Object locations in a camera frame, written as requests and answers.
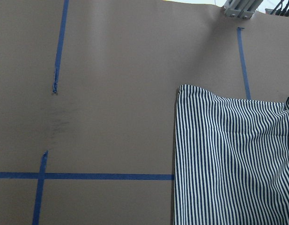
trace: blue line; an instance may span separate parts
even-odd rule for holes
[[[245,58],[244,58],[244,52],[243,52],[243,46],[242,46],[242,38],[241,38],[241,30],[242,29],[244,29],[244,28],[243,27],[237,28],[238,46],[239,46],[240,61],[241,61],[241,67],[242,67],[242,73],[243,73],[246,98],[248,100],[251,100],[251,92],[249,90],[249,83],[248,83],[248,77],[247,77],[247,72],[246,72],[246,64],[245,64]]]
[[[60,71],[60,64],[61,64],[64,34],[65,34],[65,25],[66,25],[66,18],[67,18],[68,3],[69,3],[69,0],[64,0],[60,33],[59,33],[59,40],[58,40],[58,47],[57,47],[57,54],[56,54],[56,61],[55,61],[55,79],[54,79],[54,83],[52,85],[52,91],[54,93],[57,93],[57,87],[58,87],[59,71]]]
[[[37,172],[0,172],[0,179],[38,179]],[[174,180],[173,174],[45,173],[45,180]]]
[[[39,224],[39,216],[40,216],[42,192],[43,192],[43,185],[44,185],[44,178],[45,178],[47,155],[48,155],[48,151],[46,151],[41,158],[41,165],[40,165],[39,174],[38,174],[38,183],[37,183],[37,191],[36,191],[36,199],[35,199],[35,205],[34,205],[32,225]]]

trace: cloth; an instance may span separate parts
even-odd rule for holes
[[[175,225],[289,225],[286,103],[179,88]]]

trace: striped cloth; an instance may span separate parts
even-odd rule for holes
[[[289,98],[179,88],[175,225],[289,225]]]

